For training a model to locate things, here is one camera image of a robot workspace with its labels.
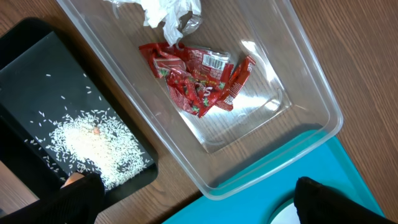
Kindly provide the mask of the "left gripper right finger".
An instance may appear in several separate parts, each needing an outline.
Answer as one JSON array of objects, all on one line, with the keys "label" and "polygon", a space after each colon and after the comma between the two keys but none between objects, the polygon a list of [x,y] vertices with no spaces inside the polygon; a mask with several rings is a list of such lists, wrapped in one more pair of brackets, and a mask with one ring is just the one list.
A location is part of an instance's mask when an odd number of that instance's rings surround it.
[{"label": "left gripper right finger", "polygon": [[301,224],[395,224],[309,177],[296,182],[294,205]]}]

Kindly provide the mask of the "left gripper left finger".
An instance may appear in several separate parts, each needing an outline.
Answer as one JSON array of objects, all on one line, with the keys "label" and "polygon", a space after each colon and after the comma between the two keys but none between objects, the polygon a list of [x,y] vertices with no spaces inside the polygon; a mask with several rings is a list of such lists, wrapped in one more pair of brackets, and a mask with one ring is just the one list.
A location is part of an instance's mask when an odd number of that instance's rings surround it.
[{"label": "left gripper left finger", "polygon": [[99,174],[88,174],[58,192],[1,218],[1,224],[94,223],[104,200]]}]

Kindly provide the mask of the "orange food cube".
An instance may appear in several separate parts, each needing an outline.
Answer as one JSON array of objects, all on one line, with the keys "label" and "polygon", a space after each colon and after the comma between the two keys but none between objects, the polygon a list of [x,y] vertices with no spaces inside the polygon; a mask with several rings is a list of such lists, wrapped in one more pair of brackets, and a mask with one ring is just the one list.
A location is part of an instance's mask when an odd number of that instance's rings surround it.
[{"label": "orange food cube", "polygon": [[78,172],[74,172],[66,181],[65,183],[61,186],[61,188],[64,188],[72,183],[74,183],[75,181],[84,178],[84,175]]}]

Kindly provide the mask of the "small red ketchup packet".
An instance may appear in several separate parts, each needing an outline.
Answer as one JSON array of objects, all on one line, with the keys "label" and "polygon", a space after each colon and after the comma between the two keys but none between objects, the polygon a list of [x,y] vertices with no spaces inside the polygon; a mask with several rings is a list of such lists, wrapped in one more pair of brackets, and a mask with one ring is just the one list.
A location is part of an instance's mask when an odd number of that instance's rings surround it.
[{"label": "small red ketchup packet", "polygon": [[216,102],[217,107],[226,111],[233,110],[233,100],[242,90],[255,65],[256,61],[252,56],[247,55],[244,58],[244,60],[234,71],[230,81],[228,82],[227,92]]}]

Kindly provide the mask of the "large red snack wrapper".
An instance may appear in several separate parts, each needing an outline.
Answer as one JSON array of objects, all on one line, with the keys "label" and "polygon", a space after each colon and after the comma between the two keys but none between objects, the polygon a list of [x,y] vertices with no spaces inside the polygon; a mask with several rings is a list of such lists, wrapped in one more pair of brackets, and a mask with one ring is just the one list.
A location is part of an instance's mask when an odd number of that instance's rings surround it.
[{"label": "large red snack wrapper", "polygon": [[142,45],[139,51],[154,76],[166,81],[173,102],[187,113],[203,117],[228,90],[234,68],[228,53],[166,42]]}]

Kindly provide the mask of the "white napkin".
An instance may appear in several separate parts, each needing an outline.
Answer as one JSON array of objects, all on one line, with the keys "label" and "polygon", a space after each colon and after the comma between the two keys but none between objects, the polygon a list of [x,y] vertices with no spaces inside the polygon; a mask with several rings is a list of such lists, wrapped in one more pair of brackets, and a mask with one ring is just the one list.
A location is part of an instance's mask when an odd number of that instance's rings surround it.
[{"label": "white napkin", "polygon": [[122,4],[139,4],[144,10],[143,26],[156,28],[164,23],[163,33],[169,45],[175,45],[195,32],[203,19],[200,0],[108,0],[113,4],[114,15],[118,18],[117,7]]}]

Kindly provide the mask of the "black waste tray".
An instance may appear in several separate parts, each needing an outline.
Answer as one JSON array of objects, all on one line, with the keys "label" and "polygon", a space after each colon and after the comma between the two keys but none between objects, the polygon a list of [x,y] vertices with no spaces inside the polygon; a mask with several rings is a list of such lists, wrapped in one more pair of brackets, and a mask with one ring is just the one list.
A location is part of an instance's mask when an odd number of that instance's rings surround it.
[{"label": "black waste tray", "polygon": [[76,52],[37,18],[20,21],[1,37],[1,162],[37,198],[56,192],[73,172],[95,170],[50,149],[50,135],[67,118],[97,116],[126,125],[137,141],[143,170],[109,190],[105,207],[150,184],[158,174],[157,153],[126,111]]}]

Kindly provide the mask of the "grey plate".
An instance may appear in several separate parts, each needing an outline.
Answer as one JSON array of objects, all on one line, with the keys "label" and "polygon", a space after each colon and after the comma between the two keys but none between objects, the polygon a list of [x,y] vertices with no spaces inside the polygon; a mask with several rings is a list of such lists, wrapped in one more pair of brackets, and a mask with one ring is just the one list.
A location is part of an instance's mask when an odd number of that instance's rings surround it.
[{"label": "grey plate", "polygon": [[290,198],[279,205],[271,214],[268,224],[300,224],[294,199]]}]

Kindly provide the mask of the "teal serving tray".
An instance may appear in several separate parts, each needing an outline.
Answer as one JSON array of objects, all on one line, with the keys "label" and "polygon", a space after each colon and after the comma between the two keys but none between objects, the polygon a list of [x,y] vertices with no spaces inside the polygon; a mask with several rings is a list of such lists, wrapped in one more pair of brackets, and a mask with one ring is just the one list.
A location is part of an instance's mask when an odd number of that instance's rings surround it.
[{"label": "teal serving tray", "polygon": [[310,177],[339,190],[378,215],[383,211],[336,137],[276,174],[223,200],[205,196],[167,219],[167,223],[267,223],[273,211],[292,197],[296,181]]}]

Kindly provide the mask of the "spilled rice grains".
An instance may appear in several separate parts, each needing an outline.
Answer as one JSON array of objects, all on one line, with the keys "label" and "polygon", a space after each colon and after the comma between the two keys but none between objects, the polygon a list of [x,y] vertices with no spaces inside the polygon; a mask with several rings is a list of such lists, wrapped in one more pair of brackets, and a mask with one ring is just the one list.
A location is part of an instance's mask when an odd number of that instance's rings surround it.
[{"label": "spilled rice grains", "polygon": [[61,180],[96,172],[110,191],[154,163],[85,73],[27,72],[18,92],[24,142]]}]

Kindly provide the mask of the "clear plastic bin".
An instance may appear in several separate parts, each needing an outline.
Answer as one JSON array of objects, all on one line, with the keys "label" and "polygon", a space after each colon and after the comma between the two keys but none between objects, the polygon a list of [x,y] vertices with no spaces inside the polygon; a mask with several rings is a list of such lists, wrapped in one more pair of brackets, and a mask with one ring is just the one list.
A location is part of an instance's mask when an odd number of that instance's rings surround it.
[{"label": "clear plastic bin", "polygon": [[139,46],[163,39],[137,4],[60,1],[143,120],[200,191],[222,200],[300,159],[342,127],[343,115],[290,1],[203,1],[188,46],[256,61],[232,111],[198,118],[178,108]]}]

